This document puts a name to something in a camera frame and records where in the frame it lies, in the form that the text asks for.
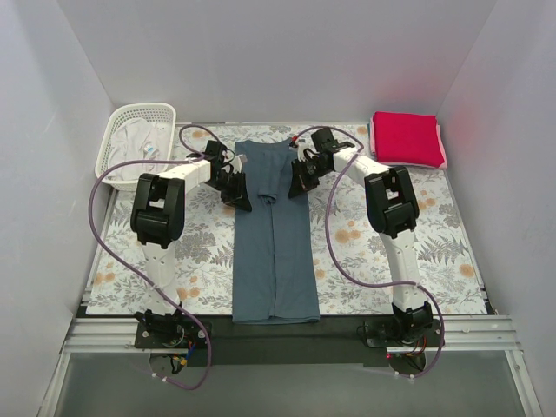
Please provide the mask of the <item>blue grey t shirt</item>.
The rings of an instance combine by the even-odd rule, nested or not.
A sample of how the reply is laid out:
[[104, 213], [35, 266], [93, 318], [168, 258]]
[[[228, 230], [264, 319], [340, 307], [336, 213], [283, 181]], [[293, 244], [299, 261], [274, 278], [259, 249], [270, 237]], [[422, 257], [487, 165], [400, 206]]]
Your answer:
[[236, 210], [232, 320], [273, 325], [315, 322], [320, 309], [311, 248], [308, 198], [290, 198], [287, 142], [238, 142], [251, 211]]

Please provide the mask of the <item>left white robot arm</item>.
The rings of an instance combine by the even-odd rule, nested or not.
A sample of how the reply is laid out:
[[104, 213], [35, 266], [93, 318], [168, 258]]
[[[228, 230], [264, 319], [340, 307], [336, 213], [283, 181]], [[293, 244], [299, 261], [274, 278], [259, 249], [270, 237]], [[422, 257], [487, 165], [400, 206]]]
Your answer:
[[185, 335], [180, 321], [169, 317], [181, 305], [175, 278], [175, 248], [186, 220], [186, 194], [207, 184], [221, 193], [222, 203], [245, 212], [248, 198], [243, 154], [227, 159], [229, 149], [210, 141], [202, 156], [193, 156], [160, 174], [139, 177], [130, 226], [142, 245], [150, 279], [146, 315], [161, 316], [155, 337], [163, 346], [178, 346]]

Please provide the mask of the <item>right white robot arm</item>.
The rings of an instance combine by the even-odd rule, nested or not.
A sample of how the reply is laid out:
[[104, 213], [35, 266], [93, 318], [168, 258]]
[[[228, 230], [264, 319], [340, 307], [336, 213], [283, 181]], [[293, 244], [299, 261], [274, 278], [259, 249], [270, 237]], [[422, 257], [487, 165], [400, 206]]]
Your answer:
[[292, 161], [293, 177], [288, 196], [294, 198], [315, 189], [320, 179], [338, 174], [337, 187], [348, 177], [365, 191], [368, 221], [386, 250], [393, 289], [393, 325], [387, 338], [413, 345], [433, 325], [427, 293], [420, 287], [420, 271], [415, 251], [415, 229], [420, 215], [413, 184], [407, 169], [390, 168], [364, 154], [362, 143], [338, 142], [333, 127], [312, 127], [312, 143], [294, 135], [289, 146], [297, 157]]

